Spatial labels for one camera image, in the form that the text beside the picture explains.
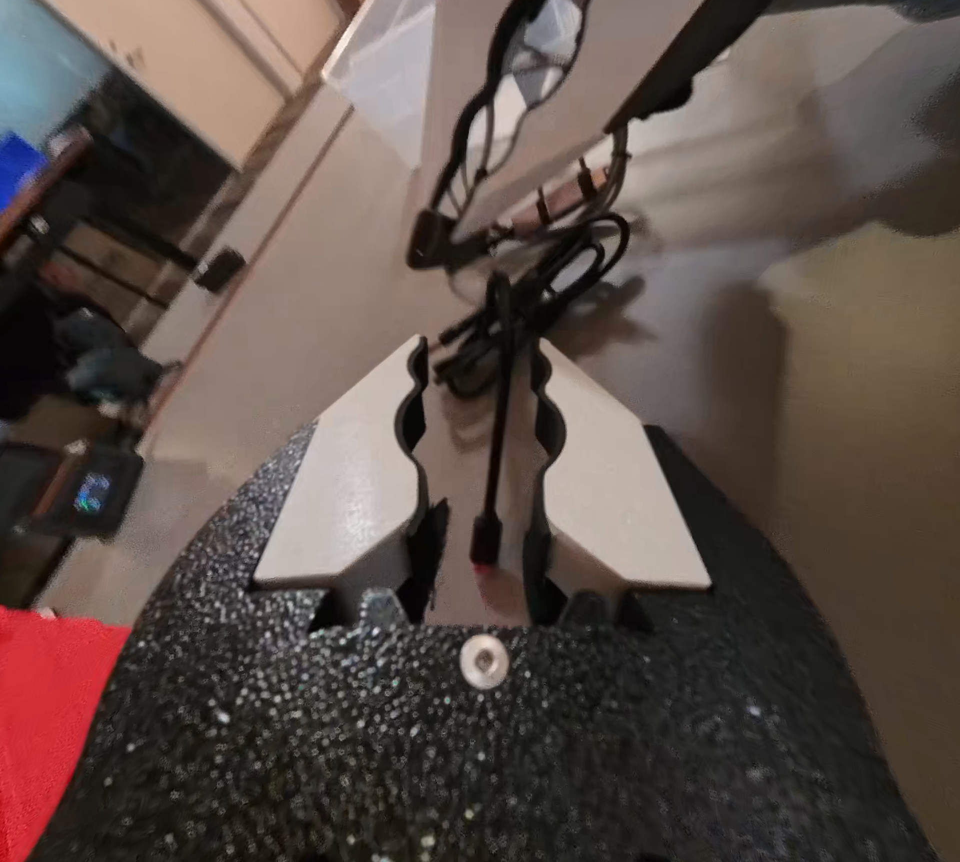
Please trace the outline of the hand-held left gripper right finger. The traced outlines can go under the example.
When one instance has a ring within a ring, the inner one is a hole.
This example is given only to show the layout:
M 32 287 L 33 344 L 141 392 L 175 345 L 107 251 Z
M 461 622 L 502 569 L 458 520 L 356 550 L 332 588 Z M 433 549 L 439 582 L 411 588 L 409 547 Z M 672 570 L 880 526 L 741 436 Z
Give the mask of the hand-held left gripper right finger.
M 551 342 L 531 356 L 544 452 L 523 540 L 531 618 L 574 598 L 627 618 L 641 592 L 705 593 L 713 581 L 640 419 Z

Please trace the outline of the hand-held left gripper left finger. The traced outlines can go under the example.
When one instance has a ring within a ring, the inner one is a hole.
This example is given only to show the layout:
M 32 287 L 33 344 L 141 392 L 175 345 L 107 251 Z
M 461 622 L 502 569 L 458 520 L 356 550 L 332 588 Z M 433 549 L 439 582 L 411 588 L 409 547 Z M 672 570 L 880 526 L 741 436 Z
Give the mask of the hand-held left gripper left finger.
M 414 335 L 316 419 L 253 573 L 257 588 L 316 588 L 337 611 L 388 589 L 424 611 L 450 514 L 430 501 L 415 448 L 426 433 L 426 337 Z

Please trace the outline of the white plastic bin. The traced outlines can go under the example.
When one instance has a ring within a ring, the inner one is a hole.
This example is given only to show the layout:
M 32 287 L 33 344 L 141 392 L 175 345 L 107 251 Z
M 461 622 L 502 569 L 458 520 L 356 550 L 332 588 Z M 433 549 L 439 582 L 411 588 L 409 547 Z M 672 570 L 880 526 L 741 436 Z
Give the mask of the white plastic bin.
M 422 159 L 437 0 L 366 0 L 322 71 L 402 162 Z

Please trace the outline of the black power station with display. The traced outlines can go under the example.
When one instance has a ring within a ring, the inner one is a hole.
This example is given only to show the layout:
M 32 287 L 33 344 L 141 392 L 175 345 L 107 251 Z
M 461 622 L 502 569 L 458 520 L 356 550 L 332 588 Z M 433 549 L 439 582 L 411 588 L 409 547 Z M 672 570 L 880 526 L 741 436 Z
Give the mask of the black power station with display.
M 143 474 L 137 451 L 83 443 L 67 452 L 27 517 L 30 531 L 107 539 L 121 527 Z

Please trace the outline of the small black box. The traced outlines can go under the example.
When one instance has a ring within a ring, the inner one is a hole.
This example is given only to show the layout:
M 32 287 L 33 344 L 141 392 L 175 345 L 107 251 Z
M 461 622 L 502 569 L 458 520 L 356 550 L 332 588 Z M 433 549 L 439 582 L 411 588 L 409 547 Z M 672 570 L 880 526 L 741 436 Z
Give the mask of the small black box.
M 191 275 L 191 280 L 204 292 L 220 295 L 246 266 L 247 260 L 239 251 L 224 246 L 199 263 Z

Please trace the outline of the black device with blue trim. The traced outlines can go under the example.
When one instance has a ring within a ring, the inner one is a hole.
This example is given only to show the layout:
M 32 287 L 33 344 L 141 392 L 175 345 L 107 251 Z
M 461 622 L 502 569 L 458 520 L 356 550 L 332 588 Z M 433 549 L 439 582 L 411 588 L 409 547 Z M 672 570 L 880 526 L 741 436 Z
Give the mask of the black device with blue trim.
M 95 348 L 80 355 L 65 374 L 66 388 L 90 404 L 147 402 L 167 366 L 129 346 Z

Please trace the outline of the large red bin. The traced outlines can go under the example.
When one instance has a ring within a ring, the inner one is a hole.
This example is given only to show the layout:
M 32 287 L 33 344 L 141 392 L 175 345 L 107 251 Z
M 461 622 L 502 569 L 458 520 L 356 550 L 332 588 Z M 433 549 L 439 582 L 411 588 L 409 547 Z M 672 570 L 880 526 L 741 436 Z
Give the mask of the large red bin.
M 76 768 L 131 630 L 1 608 L 1 859 L 26 860 Z

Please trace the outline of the long wooden table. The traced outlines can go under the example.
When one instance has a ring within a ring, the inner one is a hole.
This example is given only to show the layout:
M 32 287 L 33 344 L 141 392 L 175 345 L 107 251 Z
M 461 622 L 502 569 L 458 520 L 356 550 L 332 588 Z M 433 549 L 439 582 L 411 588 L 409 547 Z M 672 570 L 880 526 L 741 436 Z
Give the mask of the long wooden table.
M 69 178 L 78 165 L 90 159 L 92 149 L 93 138 L 84 128 L 71 129 L 64 136 L 59 154 L 25 181 L 2 211 L 3 315 L 29 286 L 42 280 L 56 256 L 65 257 L 162 312 L 169 310 L 171 302 L 71 248 L 69 240 L 79 226 L 91 228 L 139 255 L 154 256 L 188 276 L 198 268 L 199 258 L 150 231 L 90 187 Z

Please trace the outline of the blue bin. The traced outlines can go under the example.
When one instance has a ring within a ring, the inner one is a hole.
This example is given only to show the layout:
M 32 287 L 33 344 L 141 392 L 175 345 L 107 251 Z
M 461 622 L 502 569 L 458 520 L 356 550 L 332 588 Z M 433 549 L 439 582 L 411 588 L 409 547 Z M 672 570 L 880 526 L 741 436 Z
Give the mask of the blue bin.
M 49 165 L 43 151 L 13 131 L 1 136 L 1 212 Z

